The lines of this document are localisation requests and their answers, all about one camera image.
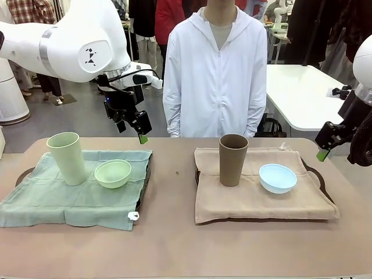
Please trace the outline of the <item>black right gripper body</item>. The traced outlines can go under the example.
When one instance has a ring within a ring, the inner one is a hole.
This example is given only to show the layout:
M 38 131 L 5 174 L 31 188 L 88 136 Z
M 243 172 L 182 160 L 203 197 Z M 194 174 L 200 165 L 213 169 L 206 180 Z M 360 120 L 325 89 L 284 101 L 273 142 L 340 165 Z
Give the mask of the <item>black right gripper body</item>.
M 362 101 L 356 96 L 355 91 L 351 90 L 338 112 L 343 119 L 341 124 L 357 126 L 360 122 L 360 109 L 362 109 Z

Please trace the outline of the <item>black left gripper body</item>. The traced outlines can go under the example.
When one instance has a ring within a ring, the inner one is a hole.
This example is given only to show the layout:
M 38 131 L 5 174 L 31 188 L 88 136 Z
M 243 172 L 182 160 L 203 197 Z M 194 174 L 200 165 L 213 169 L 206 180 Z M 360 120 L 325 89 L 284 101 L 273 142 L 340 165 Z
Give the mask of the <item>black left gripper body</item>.
M 103 95 L 106 114 L 114 122 L 120 120 L 133 122 L 139 115 L 136 106 L 144 100 L 141 88 L 104 91 Z

